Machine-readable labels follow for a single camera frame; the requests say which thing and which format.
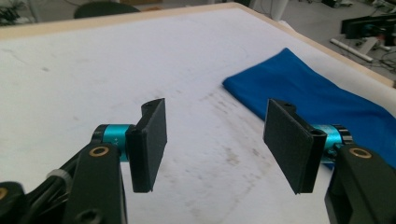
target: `black plastic part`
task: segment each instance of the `black plastic part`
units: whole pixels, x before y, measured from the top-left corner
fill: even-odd
[[[87,145],[79,153],[62,223],[125,224],[124,195],[119,150],[110,144]]]
[[[371,157],[351,153],[363,149]],[[341,147],[325,198],[332,224],[396,223],[396,175],[375,152],[357,145]]]
[[[296,114],[294,105],[268,100],[263,140],[294,193],[313,191],[326,138]]]
[[[134,192],[149,192],[167,142],[164,99],[142,105],[142,119],[128,129],[126,141]]]
[[[14,224],[29,208],[21,184],[17,182],[0,183],[0,223]]]

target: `folded blue fabric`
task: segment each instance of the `folded blue fabric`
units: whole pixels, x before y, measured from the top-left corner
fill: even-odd
[[[261,119],[268,98],[297,106],[310,124],[341,124],[356,144],[396,167],[396,118],[383,107],[338,88],[289,49],[223,81],[224,88]]]

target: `table surface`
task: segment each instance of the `table surface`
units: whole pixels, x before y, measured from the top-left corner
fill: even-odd
[[[121,165],[130,223],[329,223],[331,172],[295,196],[263,121],[221,86],[283,48],[396,116],[389,80],[233,3],[1,29],[0,181],[32,190],[96,126],[137,123],[143,103],[165,98],[154,191],[132,193]]]

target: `table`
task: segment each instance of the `table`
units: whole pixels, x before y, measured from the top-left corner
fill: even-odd
[[[0,181],[41,183],[102,123],[136,123],[164,97],[168,144],[130,223],[329,223],[320,167],[295,196],[262,141],[263,121],[221,81],[289,48],[341,88],[396,116],[390,80],[240,5],[218,4],[0,30]]]

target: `towel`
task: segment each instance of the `towel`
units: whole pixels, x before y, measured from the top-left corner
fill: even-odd
[[[396,118],[380,105],[338,88],[289,49],[227,77],[223,86],[261,119],[267,100],[275,98],[296,105],[297,114],[310,124],[341,124],[357,145],[396,167]]]

